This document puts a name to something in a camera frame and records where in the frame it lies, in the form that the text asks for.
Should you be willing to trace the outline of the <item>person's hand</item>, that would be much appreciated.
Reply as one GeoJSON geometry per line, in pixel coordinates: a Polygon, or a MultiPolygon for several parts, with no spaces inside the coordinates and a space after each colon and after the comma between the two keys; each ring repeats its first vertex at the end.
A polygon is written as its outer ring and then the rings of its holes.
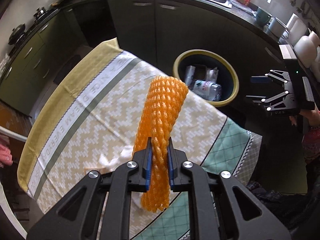
{"type": "Polygon", "coordinates": [[[311,127],[318,127],[320,125],[319,110],[317,108],[314,110],[302,109],[299,114],[308,120],[311,127]]]}

